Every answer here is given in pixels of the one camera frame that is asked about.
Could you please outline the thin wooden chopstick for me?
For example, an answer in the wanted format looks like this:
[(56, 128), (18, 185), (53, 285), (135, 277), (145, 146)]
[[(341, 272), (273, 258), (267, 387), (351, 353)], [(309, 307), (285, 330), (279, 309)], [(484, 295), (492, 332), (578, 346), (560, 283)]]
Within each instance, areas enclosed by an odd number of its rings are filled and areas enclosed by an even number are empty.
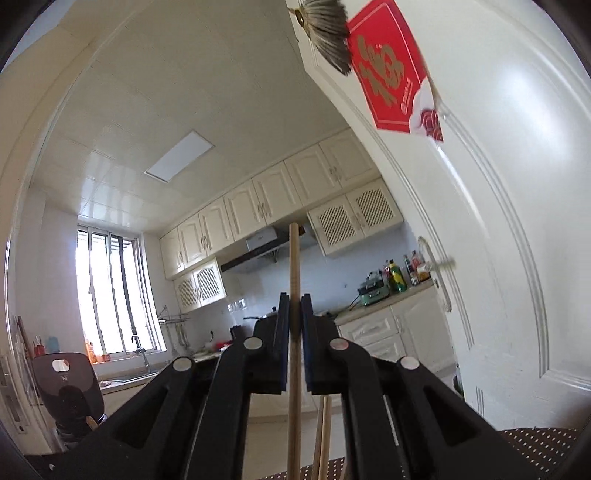
[(331, 450), (332, 398), (322, 397), (322, 437), (320, 460), (318, 460), (318, 479), (325, 480), (328, 474), (329, 451)]

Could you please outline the kitchen faucet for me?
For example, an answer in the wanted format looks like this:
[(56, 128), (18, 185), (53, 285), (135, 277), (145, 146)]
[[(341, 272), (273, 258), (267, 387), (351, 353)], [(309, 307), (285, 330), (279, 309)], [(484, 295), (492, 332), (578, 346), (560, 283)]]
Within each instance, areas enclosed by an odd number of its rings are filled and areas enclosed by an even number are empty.
[(139, 336), (137, 334), (133, 334), (131, 336), (131, 341), (136, 347), (135, 354), (142, 359), (143, 369), (145, 370), (145, 373), (146, 374), (150, 373), (151, 372), (150, 364), (149, 364), (149, 361), (146, 356), (146, 350), (142, 347)]

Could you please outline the lower cream cabinets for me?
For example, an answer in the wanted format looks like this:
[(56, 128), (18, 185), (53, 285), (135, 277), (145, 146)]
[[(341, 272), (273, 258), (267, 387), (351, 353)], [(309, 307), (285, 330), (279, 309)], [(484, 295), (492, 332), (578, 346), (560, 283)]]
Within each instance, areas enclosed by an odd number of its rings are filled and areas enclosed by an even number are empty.
[[(414, 356), (432, 372), (453, 376), (456, 358), (446, 317), (436, 287), (427, 282), (403, 294), (367, 308), (339, 314), (339, 334), (374, 357), (396, 362)], [(129, 382), (112, 382), (102, 390), (107, 415), (113, 414), (138, 393), (155, 374)], [(280, 396), (254, 394), (249, 417), (277, 419), (287, 416), (287, 393)]]

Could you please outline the cream cabinets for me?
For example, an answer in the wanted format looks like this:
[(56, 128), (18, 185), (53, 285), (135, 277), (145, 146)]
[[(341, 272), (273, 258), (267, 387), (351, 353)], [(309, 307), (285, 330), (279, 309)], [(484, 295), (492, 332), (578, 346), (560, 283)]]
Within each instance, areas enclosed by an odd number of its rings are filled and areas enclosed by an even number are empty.
[(404, 220), (365, 147), (342, 131), (242, 182), (161, 237), (164, 274), (181, 313), (225, 297), (222, 251), (301, 215), (324, 255)]
[[(446, 317), (436, 287), (427, 282), (403, 294), (367, 308), (339, 314), (339, 334), (374, 357), (396, 362), (414, 356), (432, 372), (453, 376), (456, 358)], [(138, 393), (155, 374), (129, 382), (112, 382), (102, 390), (107, 415), (113, 414)], [(254, 394), (249, 417), (277, 419), (287, 416), (287, 393), (280, 396)]]

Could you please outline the green bottle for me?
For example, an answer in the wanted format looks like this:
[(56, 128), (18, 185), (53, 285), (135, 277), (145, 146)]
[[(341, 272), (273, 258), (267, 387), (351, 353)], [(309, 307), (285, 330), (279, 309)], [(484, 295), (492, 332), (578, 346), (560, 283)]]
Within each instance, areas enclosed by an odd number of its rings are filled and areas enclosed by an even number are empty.
[(389, 282), (394, 292), (402, 293), (408, 289), (400, 267), (391, 259), (388, 263)]

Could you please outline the brown polka dot tablecloth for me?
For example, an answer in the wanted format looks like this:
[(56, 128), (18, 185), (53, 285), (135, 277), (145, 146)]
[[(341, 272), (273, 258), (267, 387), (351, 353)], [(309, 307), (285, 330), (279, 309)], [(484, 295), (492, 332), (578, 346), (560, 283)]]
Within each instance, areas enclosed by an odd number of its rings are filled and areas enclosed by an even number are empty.
[(449, 448), (444, 460), (451, 473), (491, 473), (492, 466), (500, 460), (500, 453), (508, 453), (509, 447), (520, 453), (536, 468), (540, 477), (546, 477), (561, 463), (573, 448), (580, 433), (565, 428), (516, 428), (499, 431), (491, 438)]

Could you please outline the orange sauce bottle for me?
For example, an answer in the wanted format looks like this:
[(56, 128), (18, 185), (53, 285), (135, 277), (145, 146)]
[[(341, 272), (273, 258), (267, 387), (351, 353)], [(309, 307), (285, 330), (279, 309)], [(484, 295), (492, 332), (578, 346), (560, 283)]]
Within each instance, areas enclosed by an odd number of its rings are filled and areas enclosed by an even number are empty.
[(423, 259), (422, 255), (417, 251), (413, 251), (412, 264), (415, 269), (415, 273), (420, 282), (426, 281), (431, 278), (429, 268)]

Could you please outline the dark sauce bottle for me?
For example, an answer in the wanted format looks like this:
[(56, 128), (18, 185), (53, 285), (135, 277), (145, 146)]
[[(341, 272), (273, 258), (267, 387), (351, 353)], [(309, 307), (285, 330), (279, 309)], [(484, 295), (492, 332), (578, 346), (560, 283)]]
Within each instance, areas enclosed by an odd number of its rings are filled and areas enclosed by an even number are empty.
[(413, 286), (418, 286), (420, 284), (420, 280), (417, 276), (417, 273), (415, 271), (415, 267), (412, 264), (412, 261), (409, 259), (409, 257), (407, 255), (404, 255), (404, 263), (405, 263), (405, 268), (408, 273), (411, 284)]

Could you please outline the door strike plate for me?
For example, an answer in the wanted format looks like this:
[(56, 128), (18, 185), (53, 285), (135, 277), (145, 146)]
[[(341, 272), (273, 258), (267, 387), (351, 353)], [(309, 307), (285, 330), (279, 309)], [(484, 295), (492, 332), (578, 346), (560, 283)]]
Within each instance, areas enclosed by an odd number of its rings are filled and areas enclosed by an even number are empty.
[(1, 356), (1, 397), (3, 398), (10, 418), (19, 434), (26, 434), (28, 427), (28, 420), (23, 412), (21, 403), (19, 401), (17, 392), (15, 390), (13, 380), (10, 374), (9, 364), (7, 358)]

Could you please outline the range hood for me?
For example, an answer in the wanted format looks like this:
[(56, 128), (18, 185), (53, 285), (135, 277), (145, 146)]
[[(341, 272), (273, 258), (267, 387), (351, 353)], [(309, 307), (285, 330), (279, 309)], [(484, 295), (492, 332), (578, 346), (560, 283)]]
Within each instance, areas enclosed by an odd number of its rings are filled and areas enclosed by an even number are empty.
[(245, 240), (246, 251), (219, 265), (221, 272), (259, 268), (259, 264), (274, 264), (288, 254), (290, 229), (267, 227)]

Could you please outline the upper cream cabinets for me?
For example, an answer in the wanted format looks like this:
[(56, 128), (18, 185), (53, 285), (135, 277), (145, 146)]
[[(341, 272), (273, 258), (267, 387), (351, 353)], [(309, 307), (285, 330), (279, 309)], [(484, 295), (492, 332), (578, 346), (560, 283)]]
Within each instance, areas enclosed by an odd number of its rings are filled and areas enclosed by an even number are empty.
[(342, 131), (242, 182), (161, 237), (164, 274), (181, 313), (225, 297), (222, 251), (301, 215), (324, 255), (404, 220), (365, 147)]

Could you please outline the white door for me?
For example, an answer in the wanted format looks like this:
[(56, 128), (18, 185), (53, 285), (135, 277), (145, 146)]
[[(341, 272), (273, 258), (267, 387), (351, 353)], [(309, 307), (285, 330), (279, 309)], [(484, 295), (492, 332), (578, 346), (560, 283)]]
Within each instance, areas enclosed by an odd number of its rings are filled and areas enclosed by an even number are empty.
[(468, 403), (498, 428), (590, 414), (590, 5), (401, 1), (444, 140), (375, 126), (297, 22), (304, 69), (449, 270)]

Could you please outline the ceiling light panel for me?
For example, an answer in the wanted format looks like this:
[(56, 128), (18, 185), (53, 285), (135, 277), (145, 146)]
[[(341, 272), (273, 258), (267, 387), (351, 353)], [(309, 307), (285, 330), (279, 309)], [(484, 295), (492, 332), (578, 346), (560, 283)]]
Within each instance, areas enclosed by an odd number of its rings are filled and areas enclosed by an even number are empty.
[(145, 170), (144, 174), (149, 178), (167, 184), (212, 148), (211, 142), (191, 130), (150, 168)]

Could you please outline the red fu paper decoration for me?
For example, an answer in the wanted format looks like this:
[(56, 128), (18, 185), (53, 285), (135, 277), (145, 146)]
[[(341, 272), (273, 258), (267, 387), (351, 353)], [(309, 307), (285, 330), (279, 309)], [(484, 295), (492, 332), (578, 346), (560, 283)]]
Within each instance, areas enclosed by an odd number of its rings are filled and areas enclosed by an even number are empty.
[(348, 23), (349, 51), (375, 126), (444, 140), (426, 64), (394, 1), (370, 1)]

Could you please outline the feather duster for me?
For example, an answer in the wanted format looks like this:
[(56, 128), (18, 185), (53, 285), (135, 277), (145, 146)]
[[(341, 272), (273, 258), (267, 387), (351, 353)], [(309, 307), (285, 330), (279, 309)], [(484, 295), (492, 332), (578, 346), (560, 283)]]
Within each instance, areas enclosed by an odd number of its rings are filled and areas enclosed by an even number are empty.
[(325, 61), (348, 76), (352, 71), (352, 54), (349, 51), (351, 33), (345, 5), (339, 0), (310, 0), (287, 10)]

